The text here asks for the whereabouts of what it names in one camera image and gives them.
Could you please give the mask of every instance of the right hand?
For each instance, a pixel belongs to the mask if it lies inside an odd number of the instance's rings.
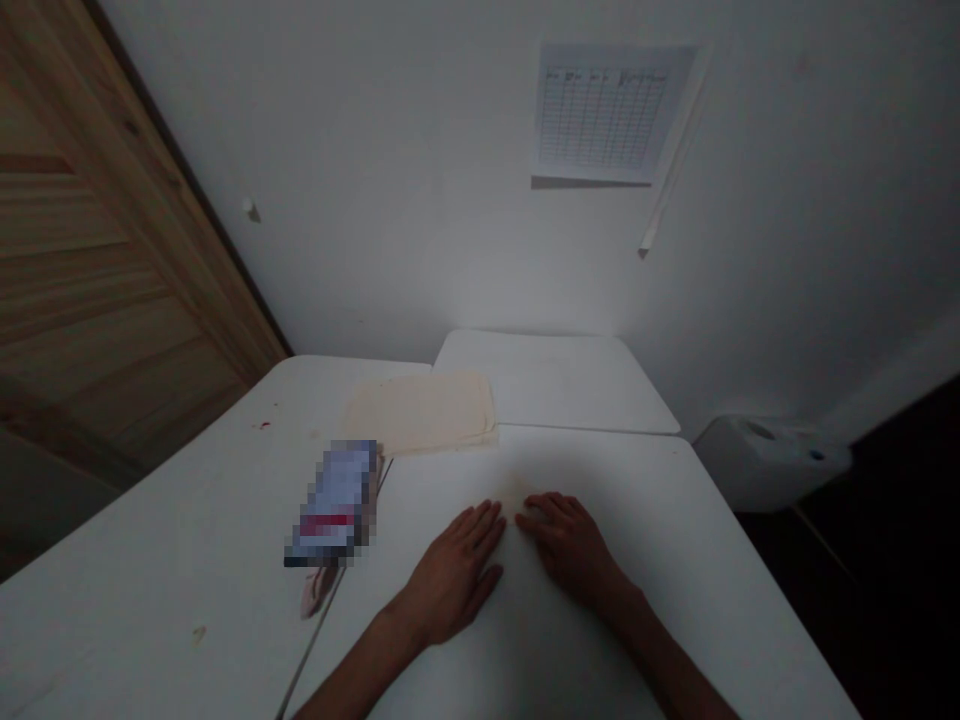
[[[632,588],[579,500],[549,492],[531,495],[524,504],[539,509],[547,522],[518,513],[517,527],[533,537],[547,574],[570,597],[599,613],[606,601]]]

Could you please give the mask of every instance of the white wall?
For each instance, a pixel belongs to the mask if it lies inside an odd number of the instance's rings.
[[[960,301],[956,3],[102,4],[297,352],[617,334],[695,437],[895,411],[854,393]],[[529,188],[542,39],[721,50],[642,263],[649,191]]]

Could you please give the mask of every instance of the paper sheet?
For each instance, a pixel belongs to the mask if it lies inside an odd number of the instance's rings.
[[[392,378],[362,385],[347,407],[347,438],[373,438],[387,457],[496,442],[493,393],[473,371]]]
[[[694,47],[544,45],[533,175],[652,183]]]

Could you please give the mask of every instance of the forearm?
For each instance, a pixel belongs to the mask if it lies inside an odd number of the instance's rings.
[[[387,606],[294,720],[365,718],[422,650],[422,643],[404,629]]]
[[[639,588],[625,581],[604,599],[598,614],[647,678],[671,720],[736,720],[736,713],[673,639]]]

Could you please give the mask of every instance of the left hand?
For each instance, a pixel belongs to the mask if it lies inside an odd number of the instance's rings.
[[[460,513],[384,608],[420,647],[444,643],[467,627],[496,587],[503,567],[481,570],[506,526],[499,515],[500,503],[489,500]]]

